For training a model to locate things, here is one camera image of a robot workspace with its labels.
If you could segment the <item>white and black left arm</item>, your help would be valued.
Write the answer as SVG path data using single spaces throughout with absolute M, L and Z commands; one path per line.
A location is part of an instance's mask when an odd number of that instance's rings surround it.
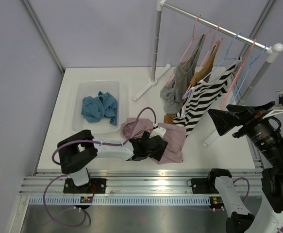
M 168 146 L 162 136 L 143 132 L 139 138 L 123 142 L 108 141 L 94 137 L 90 130 L 82 130 L 57 144 L 52 155 L 54 163 L 60 165 L 65 179 L 65 194 L 104 194 L 106 184 L 102 178 L 90 178 L 86 166 L 94 159 L 116 158 L 123 161 L 142 161 L 152 158 L 160 161 Z

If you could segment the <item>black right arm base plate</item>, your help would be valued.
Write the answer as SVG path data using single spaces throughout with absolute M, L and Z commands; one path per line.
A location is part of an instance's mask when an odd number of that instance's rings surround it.
M 186 184 L 192 189 L 193 194 L 218 194 L 214 184 L 207 178 L 192 178 L 187 180 Z

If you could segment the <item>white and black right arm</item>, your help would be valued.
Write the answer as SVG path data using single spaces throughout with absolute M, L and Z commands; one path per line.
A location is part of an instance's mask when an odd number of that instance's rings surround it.
M 225 111 L 209 109 L 220 136 L 234 127 L 234 138 L 246 136 L 272 165 L 262 172 L 262 202 L 256 215 L 244 206 L 226 169 L 213 168 L 207 189 L 218 192 L 227 212 L 228 233 L 283 233 L 283 137 L 281 122 L 271 113 L 275 102 L 260 106 L 227 106 Z

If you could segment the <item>teal blue tank top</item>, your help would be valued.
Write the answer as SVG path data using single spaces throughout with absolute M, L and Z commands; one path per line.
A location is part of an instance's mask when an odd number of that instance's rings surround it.
M 88 96 L 82 100 L 81 115 L 89 123 L 97 123 L 108 118 L 109 123 L 117 125 L 118 102 L 109 92 L 99 92 L 96 97 Z

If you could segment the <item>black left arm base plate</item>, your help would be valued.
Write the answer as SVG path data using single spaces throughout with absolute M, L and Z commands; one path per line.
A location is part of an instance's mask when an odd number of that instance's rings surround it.
M 106 179 L 103 178 L 91 178 L 90 183 L 81 186 L 76 186 L 72 178 L 65 179 L 63 193 L 65 194 L 92 194 L 95 191 L 96 194 L 105 194 Z

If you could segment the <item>mauve pink tank top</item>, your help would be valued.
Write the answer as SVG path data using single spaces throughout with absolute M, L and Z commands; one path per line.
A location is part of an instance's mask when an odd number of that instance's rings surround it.
M 125 138 L 139 138 L 145 131 L 151 133 L 153 123 L 147 118 L 139 118 L 133 129 L 135 118 L 127 118 L 121 124 L 121 133 Z M 162 158 L 158 161 L 151 158 L 158 165 L 168 163 L 181 163 L 183 161 L 182 149 L 186 138 L 186 129 L 172 124 L 158 123 L 159 127 L 166 129 L 163 139 L 168 143 Z

